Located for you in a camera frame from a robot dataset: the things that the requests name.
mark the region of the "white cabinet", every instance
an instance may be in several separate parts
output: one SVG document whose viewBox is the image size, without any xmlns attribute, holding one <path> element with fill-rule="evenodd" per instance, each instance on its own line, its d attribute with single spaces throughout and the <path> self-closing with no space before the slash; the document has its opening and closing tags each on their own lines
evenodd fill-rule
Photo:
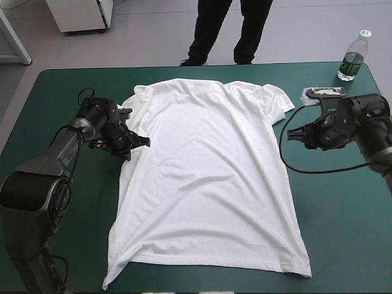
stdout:
<svg viewBox="0 0 392 294">
<path fill-rule="evenodd" d="M 110 27 L 113 0 L 47 0 L 61 32 Z"/>
</svg>

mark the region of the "person's leg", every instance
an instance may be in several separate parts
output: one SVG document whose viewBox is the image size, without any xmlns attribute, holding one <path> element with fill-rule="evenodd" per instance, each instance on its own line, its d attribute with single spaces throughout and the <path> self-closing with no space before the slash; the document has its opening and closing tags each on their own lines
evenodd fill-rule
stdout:
<svg viewBox="0 0 392 294">
<path fill-rule="evenodd" d="M 262 38 L 262 32 L 273 0 L 241 0 L 244 17 L 241 38 L 234 48 L 234 62 L 250 64 Z"/>
<path fill-rule="evenodd" d="M 198 0 L 195 40 L 189 47 L 190 65 L 206 62 L 233 0 Z"/>
</svg>

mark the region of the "white t-shirt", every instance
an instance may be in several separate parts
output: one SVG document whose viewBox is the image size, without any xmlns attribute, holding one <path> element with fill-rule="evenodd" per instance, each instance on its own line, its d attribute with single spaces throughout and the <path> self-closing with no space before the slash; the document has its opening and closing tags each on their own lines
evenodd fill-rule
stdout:
<svg viewBox="0 0 392 294">
<path fill-rule="evenodd" d="M 104 290 L 130 261 L 310 277 L 272 128 L 294 108 L 285 92 L 184 79 L 134 91 L 127 125 L 151 147 L 122 166 Z"/>
</svg>

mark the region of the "water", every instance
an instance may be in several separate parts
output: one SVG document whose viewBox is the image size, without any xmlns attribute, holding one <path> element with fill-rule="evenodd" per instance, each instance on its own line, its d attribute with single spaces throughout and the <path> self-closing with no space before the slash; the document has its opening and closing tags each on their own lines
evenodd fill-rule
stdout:
<svg viewBox="0 0 392 294">
<path fill-rule="evenodd" d="M 357 75 L 363 62 L 363 56 L 357 52 L 345 54 L 337 76 L 344 81 L 352 81 Z"/>
</svg>

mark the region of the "black cable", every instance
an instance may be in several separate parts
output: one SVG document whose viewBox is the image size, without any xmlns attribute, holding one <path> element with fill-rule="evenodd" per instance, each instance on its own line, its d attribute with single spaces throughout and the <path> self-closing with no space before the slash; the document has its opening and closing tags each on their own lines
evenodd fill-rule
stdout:
<svg viewBox="0 0 392 294">
<path fill-rule="evenodd" d="M 91 90 L 91 95 L 90 95 L 88 98 L 94 97 L 94 95 L 95 95 L 95 93 L 96 93 L 96 90 L 94 90 L 94 88 L 92 88 L 92 87 L 88 87 L 88 88 L 85 88 L 85 89 L 80 90 L 80 92 L 79 92 L 79 94 L 78 94 L 78 104 L 79 104 L 79 106 L 81 106 L 81 103 L 80 103 L 80 101 L 79 101 L 80 95 L 82 95 L 83 92 L 85 92 L 85 91 L 87 91 L 87 90 Z"/>
<path fill-rule="evenodd" d="M 60 131 L 62 131 L 64 129 L 67 129 L 67 128 L 69 128 L 69 126 L 62 126 L 62 127 L 60 127 L 57 130 L 57 132 L 56 132 L 55 136 L 53 137 L 53 139 L 51 139 L 51 142 L 50 142 L 49 146 L 51 146 L 53 144 L 53 142 L 56 140 L 56 138 L 57 138 L 58 134 L 60 133 Z"/>
<path fill-rule="evenodd" d="M 297 173 L 305 173 L 305 174 L 308 174 L 308 175 L 321 175 L 321 174 L 324 174 L 324 173 L 347 172 L 347 171 L 349 171 L 349 170 L 356 170 L 357 168 L 368 167 L 368 166 L 370 166 L 370 165 L 385 165 L 385 164 L 381 164 L 381 163 L 378 164 L 378 163 L 375 163 L 375 162 L 367 162 L 367 163 L 365 163 L 365 164 L 354 165 L 353 167 L 337 168 L 337 169 L 335 169 L 335 170 L 315 170 L 315 171 L 312 171 L 312 170 L 299 170 L 299 169 L 297 169 L 297 168 L 292 167 L 291 165 L 289 165 L 289 164 L 284 160 L 284 158 L 283 158 L 283 153 L 282 153 L 282 138 L 283 138 L 283 133 L 284 133 L 284 131 L 285 131 L 287 125 L 288 125 L 288 124 L 290 123 L 290 121 L 294 118 L 294 116 L 295 116 L 298 112 L 300 112 L 302 109 L 304 109 L 304 108 L 305 108 L 305 106 L 302 106 L 302 107 L 300 107 L 299 109 L 297 109 L 297 110 L 293 113 L 293 115 L 292 115 L 292 116 L 287 120 L 287 122 L 284 124 L 283 129 L 282 129 L 282 132 L 281 132 L 281 136 L 279 137 L 279 155 L 280 155 L 280 157 L 281 157 L 281 159 L 282 159 L 284 165 L 285 165 L 287 168 L 289 168 L 289 169 L 291 169 L 291 170 L 293 170 L 294 172 L 297 172 Z"/>
<path fill-rule="evenodd" d="M 64 264 L 66 265 L 66 275 L 64 276 L 63 282 L 62 282 L 62 286 L 63 289 L 66 289 L 66 284 L 67 284 L 67 280 L 68 280 L 68 272 L 69 272 L 69 266 L 68 266 L 68 261 L 65 257 L 63 256 L 58 256 L 58 255 L 50 255 L 51 258 L 57 258 L 60 259 L 64 262 Z"/>
<path fill-rule="evenodd" d="M 77 152 L 76 152 L 76 155 L 75 155 L 75 160 L 73 162 L 73 166 L 72 166 L 70 175 L 69 175 L 69 177 L 67 179 L 67 184 L 65 186 L 65 189 L 62 191 L 62 193 L 56 194 L 55 199 L 53 199 L 53 201 L 50 202 L 49 215 L 50 215 L 50 217 L 52 219 L 53 226 L 55 228 L 57 227 L 56 220 L 62 217 L 61 211 L 63 209 L 61 209 L 61 208 L 62 208 L 62 205 L 64 203 L 64 199 L 66 197 L 66 193 L 67 192 L 69 192 L 69 197 L 68 197 L 66 205 L 64 206 L 64 209 L 68 207 L 68 205 L 69 205 L 69 203 L 71 201 L 71 198 L 72 198 L 72 193 L 71 193 L 72 178 L 74 177 L 75 169 L 76 169 L 76 166 L 77 166 L 77 163 L 78 163 L 78 159 L 79 159 L 80 149 L 81 149 L 81 146 L 82 146 L 82 144 L 84 142 L 83 127 L 76 128 L 76 127 L 71 127 L 71 126 L 62 126 L 62 127 L 60 127 L 57 130 L 57 132 L 56 132 L 55 136 L 53 137 L 53 139 L 52 139 L 50 144 L 52 144 L 56 140 L 56 137 L 58 136 L 60 131 L 63 130 L 63 129 L 72 130 L 72 131 L 77 133 L 77 135 L 78 135 L 78 148 L 77 148 Z"/>
</svg>

